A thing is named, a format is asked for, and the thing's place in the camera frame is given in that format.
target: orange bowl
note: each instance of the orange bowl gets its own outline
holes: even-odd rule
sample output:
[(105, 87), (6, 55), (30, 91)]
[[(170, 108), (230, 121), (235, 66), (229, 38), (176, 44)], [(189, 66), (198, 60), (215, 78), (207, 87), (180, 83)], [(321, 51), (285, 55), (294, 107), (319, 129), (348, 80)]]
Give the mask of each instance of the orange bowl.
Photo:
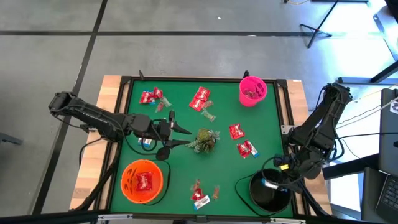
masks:
[[(138, 180), (136, 175), (141, 172), (152, 172), (152, 190), (136, 191)], [(122, 193), (133, 203), (148, 203), (160, 194), (163, 187), (163, 174), (152, 161), (139, 159), (129, 164), (122, 174), (120, 186)]]

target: green table surface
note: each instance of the green table surface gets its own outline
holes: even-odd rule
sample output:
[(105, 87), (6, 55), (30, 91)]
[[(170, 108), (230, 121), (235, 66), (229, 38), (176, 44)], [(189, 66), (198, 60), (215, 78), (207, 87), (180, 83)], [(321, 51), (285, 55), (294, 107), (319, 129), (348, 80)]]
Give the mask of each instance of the green table surface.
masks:
[[(163, 90), (164, 96), (172, 104), (172, 106), (165, 107), (158, 113), (155, 113), (156, 105), (139, 104), (142, 91), (153, 90), (155, 86)], [(200, 112), (189, 107), (189, 103), (199, 86), (211, 90), (210, 99), (214, 105), (210, 106), (208, 111), (216, 116), (212, 123)], [(167, 118), (169, 111), (175, 110), (175, 120), (181, 127), (193, 134), (173, 133), (173, 139), (193, 141), (200, 128), (221, 131), (221, 139), (217, 141), (215, 150), (209, 154), (196, 154), (193, 149), (187, 146), (178, 146), (172, 149), (167, 160), (171, 166), (169, 190), (164, 199), (153, 206), (132, 203), (121, 192), (121, 175), (127, 165), (137, 159), (154, 159), (154, 156), (136, 154), (124, 142), (116, 174), (111, 212), (257, 217), (239, 199), (234, 185), (240, 178), (260, 170), (266, 159), (276, 153), (282, 154), (280, 124), (273, 84), (267, 84), (268, 94), (266, 98), (252, 108), (240, 104), (238, 86), (239, 83), (222, 82), (134, 81), (129, 113), (142, 113), (149, 115), (152, 119), (159, 119)], [(232, 124), (241, 124), (245, 137), (232, 140), (228, 131), (228, 127)], [(128, 136), (127, 139), (133, 147), (135, 146), (136, 150), (143, 152), (133, 134)], [(243, 159), (239, 154), (236, 145), (242, 144), (246, 139), (251, 141), (259, 151), (257, 158), (249, 155)], [(164, 186), (166, 186), (169, 169), (164, 162), (156, 161), (156, 164), (162, 170)], [(270, 162), (267, 167), (272, 168), (272, 163)], [(190, 188), (197, 179), (201, 180), (201, 188), (204, 194), (211, 197), (216, 185), (220, 187), (220, 194), (218, 200), (211, 200), (209, 204), (194, 211), (193, 201), (190, 199), (192, 196)], [(156, 202), (164, 194), (164, 189), (153, 202)], [(252, 203), (249, 196), (249, 178), (239, 182), (238, 192), (258, 213), (269, 214)], [(291, 217), (291, 204), (275, 216)]]

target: wooden table frame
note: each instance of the wooden table frame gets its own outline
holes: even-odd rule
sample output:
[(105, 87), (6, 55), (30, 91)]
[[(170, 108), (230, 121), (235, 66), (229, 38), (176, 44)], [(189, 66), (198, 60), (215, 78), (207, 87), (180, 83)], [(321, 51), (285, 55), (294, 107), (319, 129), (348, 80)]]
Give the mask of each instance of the wooden table frame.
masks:
[[(105, 75), (96, 105), (112, 113), (126, 113), (127, 108), (125, 108), (125, 105), (131, 95), (129, 85), (125, 85), (128, 81), (129, 77)], [(279, 84), (277, 91), (279, 92), (283, 124), (302, 124), (308, 117), (308, 106), (301, 80), (278, 80), (277, 83)], [(99, 137), (98, 132), (89, 133), (87, 142), (98, 139)], [(117, 146), (117, 143), (107, 144), (106, 141), (101, 140), (85, 148), (70, 203), (71, 209), (79, 206), (94, 189), (100, 176), (105, 172), (105, 168), (113, 160)], [(331, 213), (323, 174), (321, 173), (313, 180), (305, 179), (305, 184), (321, 207), (326, 212)], [(99, 200), (96, 200), (90, 209), (106, 208), (109, 203), (108, 192), (109, 190), (112, 191), (110, 186), (109, 179), (103, 188)], [(311, 212), (314, 215), (312, 210), (309, 211), (308, 204), (303, 203), (301, 195), (296, 194), (295, 199), (297, 201), (298, 214), (308, 215)]]

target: black bowl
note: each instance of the black bowl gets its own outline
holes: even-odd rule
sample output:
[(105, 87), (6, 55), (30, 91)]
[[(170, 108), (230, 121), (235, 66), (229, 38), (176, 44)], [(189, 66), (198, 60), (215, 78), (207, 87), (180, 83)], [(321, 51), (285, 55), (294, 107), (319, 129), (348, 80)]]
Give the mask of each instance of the black bowl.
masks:
[[(282, 174), (274, 169), (264, 169), (264, 175), (268, 180), (278, 182)], [(249, 189), (252, 201), (266, 212), (274, 213), (285, 209), (292, 198), (292, 192), (266, 187), (261, 180), (261, 171), (251, 177)]]

